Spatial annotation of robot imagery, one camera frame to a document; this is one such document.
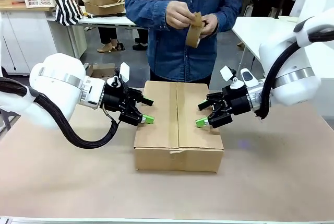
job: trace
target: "packing tape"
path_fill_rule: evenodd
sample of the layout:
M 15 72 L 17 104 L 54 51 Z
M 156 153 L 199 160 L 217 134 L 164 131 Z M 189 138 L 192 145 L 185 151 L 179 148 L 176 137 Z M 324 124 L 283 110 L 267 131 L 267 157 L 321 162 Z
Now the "packing tape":
M 194 14 L 196 20 L 190 25 L 186 38 L 186 45 L 197 48 L 200 42 L 200 33 L 205 24 L 202 22 L 202 15 L 200 12 Z
M 184 150 L 170 151 L 169 154 L 170 154 L 170 155 L 173 155 L 173 154 L 180 154 L 180 153 L 182 153 L 182 152 L 184 152 Z
M 176 98 L 176 84 L 175 82 L 170 83 L 170 92 L 169 92 L 169 146 L 173 147 L 175 140 L 177 139 L 178 146 L 178 119 L 177 119 L 177 98 Z
M 178 146 L 180 147 L 180 139 L 187 139 L 187 130 L 182 128 L 183 124 L 187 121 L 186 114 L 184 113 L 184 83 L 177 83 L 177 117 L 178 117 Z

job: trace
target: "hand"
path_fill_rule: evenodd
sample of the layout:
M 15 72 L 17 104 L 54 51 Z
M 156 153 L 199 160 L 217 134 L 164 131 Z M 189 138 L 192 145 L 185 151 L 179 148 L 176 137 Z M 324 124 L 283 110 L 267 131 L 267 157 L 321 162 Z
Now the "hand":
M 195 21 L 195 15 L 192 14 L 185 2 L 170 1 L 166 8 L 166 22 L 173 28 L 183 29 L 189 27 L 190 23 Z
M 218 24 L 218 18 L 214 14 L 207 14 L 202 17 L 202 21 L 205 23 L 205 26 L 203 27 L 200 35 L 201 39 L 214 33 Z

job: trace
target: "shoe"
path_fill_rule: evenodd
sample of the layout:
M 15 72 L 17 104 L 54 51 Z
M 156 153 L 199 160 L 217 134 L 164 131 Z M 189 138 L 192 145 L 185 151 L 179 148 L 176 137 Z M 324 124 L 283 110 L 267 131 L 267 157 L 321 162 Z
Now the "shoe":
M 132 49 L 135 51 L 146 51 L 147 50 L 147 44 L 142 45 L 142 44 L 137 44 L 137 45 L 133 45 Z
M 84 31 L 87 32 L 87 31 L 92 30 L 92 29 L 94 29 L 94 27 L 85 27 Z
M 123 43 L 117 43 L 117 46 L 115 47 L 115 49 L 117 51 L 124 51 L 125 47 L 124 47 Z
M 106 53 L 106 52 L 110 52 L 115 50 L 115 48 L 113 48 L 113 45 L 111 43 L 108 44 L 104 44 L 104 46 L 102 48 L 98 49 L 99 53 Z
M 245 44 L 240 42 L 236 45 L 238 48 L 240 48 L 241 50 L 244 50 L 245 49 Z

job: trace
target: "white cabinet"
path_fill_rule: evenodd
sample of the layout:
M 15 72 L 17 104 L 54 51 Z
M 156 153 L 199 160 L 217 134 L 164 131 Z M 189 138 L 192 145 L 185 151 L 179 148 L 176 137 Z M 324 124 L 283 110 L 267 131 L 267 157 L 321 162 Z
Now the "white cabinet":
M 30 69 L 13 32 L 7 13 L 2 16 L 1 65 L 8 73 L 27 74 Z
M 29 69 L 57 53 L 49 24 L 42 11 L 8 11 L 11 28 Z
M 32 68 L 49 55 L 64 53 L 80 58 L 87 48 L 82 27 L 67 28 L 48 21 L 43 11 L 4 11 L 1 14 L 1 65 L 9 74 L 29 75 Z

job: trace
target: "white table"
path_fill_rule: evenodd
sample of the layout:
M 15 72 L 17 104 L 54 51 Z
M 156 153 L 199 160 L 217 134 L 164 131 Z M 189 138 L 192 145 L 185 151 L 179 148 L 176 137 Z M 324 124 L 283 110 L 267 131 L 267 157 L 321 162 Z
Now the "white table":
M 295 25 L 295 22 L 274 18 L 238 17 L 232 30 L 245 44 L 238 73 L 248 52 L 251 52 L 260 61 L 259 47 L 261 43 L 274 33 L 292 31 Z M 321 116 L 333 119 L 334 103 L 331 101 L 334 101 L 334 50 L 323 43 L 314 43 L 306 47 L 305 50 L 314 73 L 322 80 L 322 85 L 313 104 Z
M 126 16 L 123 17 L 101 17 L 101 18 L 83 18 L 79 21 L 79 25 L 103 25 L 105 27 L 137 27 L 131 20 Z

